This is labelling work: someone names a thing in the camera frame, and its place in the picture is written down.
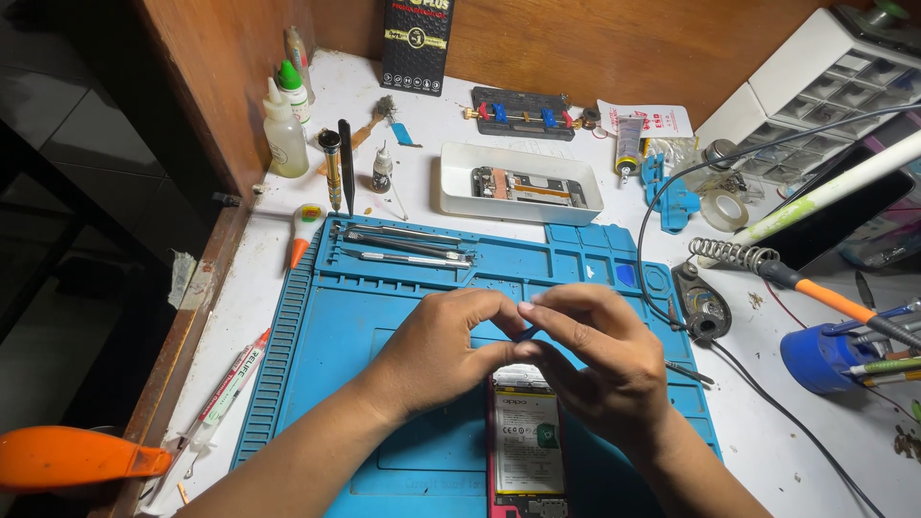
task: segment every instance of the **blue silicone repair mat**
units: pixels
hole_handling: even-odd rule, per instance
[[[335,221],[459,236],[461,248],[475,250],[474,267],[362,261],[341,252],[341,237],[330,237]],[[546,244],[380,219],[328,218],[321,239],[313,240],[288,274],[233,466],[361,371],[428,293],[476,286],[519,301],[555,284],[607,285],[623,294],[661,339],[666,359],[696,370],[687,335],[671,331],[640,297],[636,247],[629,231],[614,225],[546,225],[545,230]],[[357,243],[347,248],[374,250]],[[668,268],[646,263],[643,273],[653,299],[665,309],[674,295]],[[471,335],[474,347],[506,339],[489,322]],[[544,333],[538,337],[549,341]],[[584,367],[561,350],[578,368]],[[671,370],[668,376],[672,404],[720,455],[703,387]],[[481,386],[408,423],[358,468],[326,516],[485,516],[484,412]],[[574,516],[661,515],[655,497],[620,451],[570,416],[563,419],[566,485]]]

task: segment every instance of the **black wire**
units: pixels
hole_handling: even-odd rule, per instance
[[[858,117],[854,117],[851,119],[845,119],[837,123],[826,124],[824,126],[819,126],[817,128],[812,128],[810,130],[804,130],[801,132],[797,132],[793,135],[785,136],[783,138],[778,138],[777,140],[772,140],[771,142],[767,142],[765,144],[760,144],[758,146],[753,146],[747,149],[743,149],[742,151],[730,153],[729,155],[725,157],[708,160],[706,162],[703,162],[691,168],[688,168],[684,171],[679,171],[678,173],[671,175],[671,178],[669,178],[669,180],[665,182],[661,186],[661,188],[659,188],[659,191],[656,193],[656,195],[653,196],[652,200],[649,201],[649,208],[647,209],[646,214],[643,216],[643,222],[639,226],[639,235],[636,238],[636,265],[639,267],[639,270],[640,270],[640,275],[638,275],[637,277],[639,278],[640,292],[642,292],[643,299],[646,301],[647,305],[651,307],[653,311],[658,313],[659,316],[664,318],[666,322],[668,322],[669,324],[677,325],[679,328],[688,332],[690,335],[693,335],[693,333],[691,333],[691,329],[687,325],[685,325],[682,322],[672,319],[668,313],[666,313],[659,306],[653,303],[652,296],[649,295],[649,290],[646,286],[646,281],[643,275],[643,237],[646,235],[646,225],[649,222],[649,217],[652,216],[653,207],[656,206],[656,203],[658,202],[659,198],[662,197],[662,195],[669,188],[672,182],[674,182],[675,180],[678,180],[679,178],[681,178],[682,176],[684,176],[685,174],[691,171],[697,171],[698,169],[702,169],[704,167],[711,166],[718,162],[738,159],[745,155],[748,155],[749,153],[752,153],[753,151],[764,149],[765,147],[776,146],[777,144],[783,144],[785,142],[789,142],[791,140],[795,140],[795,139],[798,139],[798,138],[801,138],[807,135],[815,135],[825,130],[833,129],[838,126],[844,125],[844,124],[851,124],[852,122],[859,121],[861,119],[877,117],[879,115],[885,115],[887,113],[909,112],[911,110],[917,110],[917,109],[921,109],[921,103],[909,104],[907,106],[895,106],[892,108],[885,108],[883,110],[876,110],[875,112],[864,113],[863,115],[859,115]],[[783,405],[781,405],[780,403],[777,403],[777,400],[771,397],[771,395],[768,394],[764,390],[764,388],[762,388],[762,386],[758,384],[758,382],[755,381],[755,379],[752,377],[751,374],[749,374],[749,372],[745,369],[745,367],[743,367],[742,364],[736,359],[736,357],[732,356],[732,354],[729,353],[729,351],[727,351],[725,347],[721,346],[716,340],[713,340],[713,339],[709,339],[705,341],[709,343],[710,345],[712,345],[713,347],[716,347],[719,350],[719,352],[721,352],[727,359],[729,359],[736,366],[737,369],[739,369],[739,372],[741,373],[742,378],[752,386],[754,391],[759,396],[761,396],[764,399],[764,401],[768,402],[771,406],[776,408],[778,412],[783,414],[793,424],[797,425],[797,428],[802,430],[802,432],[806,434],[806,437],[810,438],[812,443],[815,444],[816,448],[818,448],[819,451],[822,452],[822,455],[825,456],[825,459],[828,461],[828,463],[832,465],[832,467],[834,468],[836,472],[838,472],[838,476],[840,476],[845,481],[845,483],[858,495],[858,497],[860,497],[860,499],[863,500],[865,504],[867,504],[867,507],[869,507],[871,511],[873,511],[880,518],[886,518],[885,515],[883,515],[882,511],[880,511],[880,509],[876,505],[874,505],[872,501],[870,501],[867,495],[864,494],[864,492],[860,489],[860,487],[857,486],[857,483],[854,481],[854,479],[851,478],[851,476],[847,474],[845,469],[840,464],[838,464],[838,461],[835,460],[831,452],[829,452],[828,449],[825,448],[825,446],[822,445],[821,442],[819,442],[819,439],[808,428],[806,428],[806,425],[799,422],[799,419],[795,418],[793,414],[789,412],[789,410],[784,408]]]

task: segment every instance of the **roll of tape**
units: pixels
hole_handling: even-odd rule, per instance
[[[700,198],[700,214],[716,230],[732,232],[748,223],[748,209],[738,196],[713,189]]]

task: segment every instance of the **white pipe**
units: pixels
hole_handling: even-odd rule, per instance
[[[743,246],[755,244],[848,194],[866,187],[879,178],[897,171],[918,157],[921,157],[921,131],[909,135],[892,147],[883,149],[880,153],[857,164],[837,178],[831,179],[815,191],[804,195],[774,214],[768,215],[733,236],[729,242]],[[718,261],[698,256],[697,263],[703,268],[709,268]]]

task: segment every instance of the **coiled metal spring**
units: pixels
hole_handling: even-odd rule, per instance
[[[702,255],[715,261],[741,266],[758,275],[758,268],[764,261],[779,261],[780,254],[773,248],[741,245],[729,241],[694,238],[688,243],[691,255]]]

